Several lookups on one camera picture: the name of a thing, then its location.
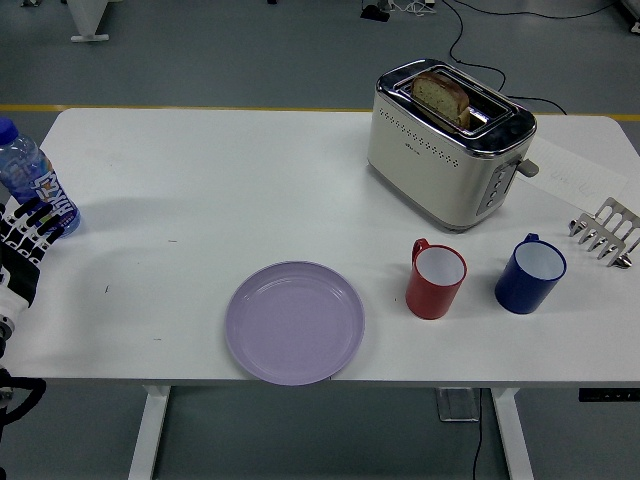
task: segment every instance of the toast rack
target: toast rack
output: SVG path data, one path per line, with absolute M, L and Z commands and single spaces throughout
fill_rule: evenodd
M 588 240 L 588 252 L 600 248 L 598 260 L 611 255 L 607 267 L 627 269 L 633 265 L 629 254 L 640 244 L 640 218 L 613 197 L 607 198 L 595 215 L 583 213 L 569 222 L 569 236 L 582 232 L 578 244 Z M 627 249 L 627 243 L 638 237 Z

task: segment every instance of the blue bottle cap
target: blue bottle cap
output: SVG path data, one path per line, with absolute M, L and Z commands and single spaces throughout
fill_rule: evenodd
M 0 117 L 0 145 L 13 142 L 18 136 L 18 129 L 10 118 Z

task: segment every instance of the gray floor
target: gray floor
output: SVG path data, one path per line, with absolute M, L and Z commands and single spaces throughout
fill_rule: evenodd
M 608 3 L 473 5 L 568 16 Z M 69 41 L 77 32 L 67 6 L 19 4 L 0 0 L 0 115 L 39 142 L 57 116 L 51 105 L 368 109 L 385 71 L 424 57 L 453 62 L 460 31 L 441 0 L 436 15 L 394 12 L 388 23 L 360 19 L 357 0 L 125 0 L 101 24 L 108 42 L 79 45 Z M 456 58 L 501 69 L 508 95 L 553 100 L 570 114 L 632 116 L 621 126 L 640 150 L 640 36 L 624 10 L 556 20 L 450 4 L 464 21 Z M 494 88 L 502 82 L 495 71 L 461 68 Z M 638 404 L 580 404 L 577 393 L 518 396 L 536 478 L 638 478 Z M 16 479 L 126 478 L 144 400 L 139 387 L 50 385 L 5 429 L 0 465 Z M 478 477 L 507 478 L 487 391 L 484 400 Z M 182 387 L 172 392 L 156 475 L 471 478 L 477 441 L 477 425 L 439 422 L 428 389 Z

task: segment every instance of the silver toaster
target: silver toaster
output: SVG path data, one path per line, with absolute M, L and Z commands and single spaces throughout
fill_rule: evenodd
M 469 96 L 463 129 L 411 98 L 425 71 L 455 81 Z M 525 159 L 535 117 L 504 95 L 436 60 L 418 60 L 382 75 L 376 84 L 369 163 L 449 230 L 466 230 L 502 205 L 517 171 L 535 175 Z

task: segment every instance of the water bottle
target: water bottle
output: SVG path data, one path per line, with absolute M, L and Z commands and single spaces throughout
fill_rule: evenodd
M 78 228 L 80 212 L 62 189 L 51 162 L 36 142 L 20 135 L 14 123 L 5 117 L 0 117 L 0 182 L 21 205 L 36 196 L 41 201 L 36 208 L 52 204 L 51 214 L 40 223 L 58 214 L 64 228 L 62 236 Z

